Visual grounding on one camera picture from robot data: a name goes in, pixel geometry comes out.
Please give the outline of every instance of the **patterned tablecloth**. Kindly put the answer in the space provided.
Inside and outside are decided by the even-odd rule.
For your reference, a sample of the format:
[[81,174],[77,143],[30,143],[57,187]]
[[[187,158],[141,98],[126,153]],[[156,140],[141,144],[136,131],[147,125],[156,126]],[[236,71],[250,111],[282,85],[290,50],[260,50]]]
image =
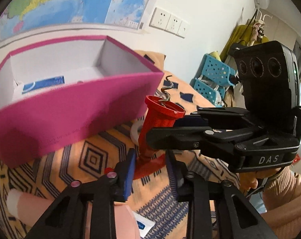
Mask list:
[[[171,101],[182,106],[187,114],[197,107],[212,105],[193,88],[176,77],[171,77],[174,89],[168,92]],[[156,96],[163,96],[160,88]],[[0,161],[0,227],[9,239],[24,238],[30,227],[10,215],[6,206],[8,191],[16,188],[47,199],[56,198],[73,180],[89,182],[104,174],[106,167],[115,167],[123,161],[129,148],[138,147],[130,139],[132,122],[124,123],[95,136],[67,145],[60,150],[35,159],[18,168],[10,169]],[[176,158],[184,161],[189,169],[213,181],[230,179],[238,182],[236,175],[225,171],[219,160],[203,158],[197,160],[195,152],[183,151]],[[133,193],[128,204],[132,210],[156,222],[145,238],[182,239],[186,234],[187,203],[177,203],[170,193],[166,168],[133,182]]]

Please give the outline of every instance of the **metal spiral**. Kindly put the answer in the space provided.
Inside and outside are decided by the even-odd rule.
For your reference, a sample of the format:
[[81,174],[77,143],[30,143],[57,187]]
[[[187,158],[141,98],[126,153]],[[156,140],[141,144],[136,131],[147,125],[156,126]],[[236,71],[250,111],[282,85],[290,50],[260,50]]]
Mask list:
[[166,98],[158,101],[164,107],[166,107],[165,104],[164,104],[164,102],[170,101],[170,95],[169,95],[168,92],[166,92],[166,90],[170,90],[170,89],[174,88],[174,84],[172,83],[172,81],[170,81],[168,79],[169,77],[172,77],[172,75],[166,76],[166,81],[170,82],[170,86],[164,86],[163,88],[161,88],[161,91],[162,91],[162,93],[165,94]]

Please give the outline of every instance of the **pink box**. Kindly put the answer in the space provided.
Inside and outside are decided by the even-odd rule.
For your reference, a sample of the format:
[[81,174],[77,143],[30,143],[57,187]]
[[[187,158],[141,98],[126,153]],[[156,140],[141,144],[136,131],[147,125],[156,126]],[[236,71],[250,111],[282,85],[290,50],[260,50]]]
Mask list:
[[16,167],[142,116],[163,75],[108,36],[10,52],[0,64],[0,159]]

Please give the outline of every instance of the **blue label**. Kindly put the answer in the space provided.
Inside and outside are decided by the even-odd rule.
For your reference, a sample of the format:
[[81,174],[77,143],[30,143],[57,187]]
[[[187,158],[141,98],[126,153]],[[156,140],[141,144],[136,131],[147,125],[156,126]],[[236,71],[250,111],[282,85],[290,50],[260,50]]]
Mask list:
[[41,80],[41,81],[28,83],[28,84],[24,85],[22,94],[30,92],[30,91],[34,91],[37,89],[55,86],[55,85],[64,84],[64,83],[65,83],[64,76],[57,76],[57,77],[53,77],[53,78],[49,78],[49,79],[45,79],[45,80]]
[[140,221],[137,221],[137,224],[139,229],[143,230],[145,228],[145,225],[142,224]]

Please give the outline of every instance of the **world map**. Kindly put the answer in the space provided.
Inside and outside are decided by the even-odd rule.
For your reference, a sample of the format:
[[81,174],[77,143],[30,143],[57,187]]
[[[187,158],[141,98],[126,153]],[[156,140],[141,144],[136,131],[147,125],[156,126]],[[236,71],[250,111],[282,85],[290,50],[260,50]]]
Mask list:
[[48,25],[89,23],[137,29],[148,0],[12,0],[0,16],[0,41]]

